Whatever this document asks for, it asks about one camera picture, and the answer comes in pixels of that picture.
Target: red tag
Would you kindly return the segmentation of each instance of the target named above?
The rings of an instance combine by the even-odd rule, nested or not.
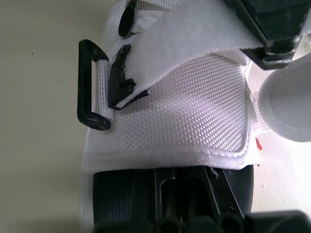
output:
[[[259,143],[258,139],[256,138],[256,144],[257,144],[257,148],[259,150],[262,150],[261,144]]]

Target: white strap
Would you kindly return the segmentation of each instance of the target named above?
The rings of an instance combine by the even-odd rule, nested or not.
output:
[[[106,60],[96,62],[97,85],[96,95],[98,95],[99,114],[113,121],[113,110],[108,108],[108,81],[110,76],[111,64]]]
[[[260,42],[221,0],[194,0],[163,14],[132,44],[125,76],[136,83],[122,108],[178,66],[207,53],[260,47]]]

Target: white mesh fabric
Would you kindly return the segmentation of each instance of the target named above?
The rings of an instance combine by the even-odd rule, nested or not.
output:
[[[266,122],[262,119],[262,116],[260,115],[260,112],[258,109],[258,95],[259,95],[259,92],[255,92],[251,94],[251,97],[252,97],[251,100],[253,102],[253,105],[256,111],[256,116],[257,116],[257,121],[253,124],[253,127],[252,127],[255,136],[271,131],[270,127],[266,124]]]
[[[96,62],[97,73],[97,93],[99,113],[103,117],[113,121],[113,111],[108,108],[108,77],[110,75],[111,64],[106,60]]]
[[[216,54],[194,59],[115,112],[112,129],[90,129],[88,172],[208,165],[239,169],[247,158],[248,103],[243,70]]]

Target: black d-ring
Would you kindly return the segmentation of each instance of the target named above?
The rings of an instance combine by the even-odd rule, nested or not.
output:
[[[99,60],[109,61],[107,55],[92,41],[79,42],[78,119],[92,129],[104,131],[111,128],[111,122],[92,112],[92,61]]]

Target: white background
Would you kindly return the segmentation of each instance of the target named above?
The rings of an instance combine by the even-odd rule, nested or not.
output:
[[[0,0],[0,232],[78,232],[78,42],[102,44],[110,2]],[[252,91],[266,76],[251,70]],[[259,141],[253,210],[311,215],[311,145],[274,133]]]

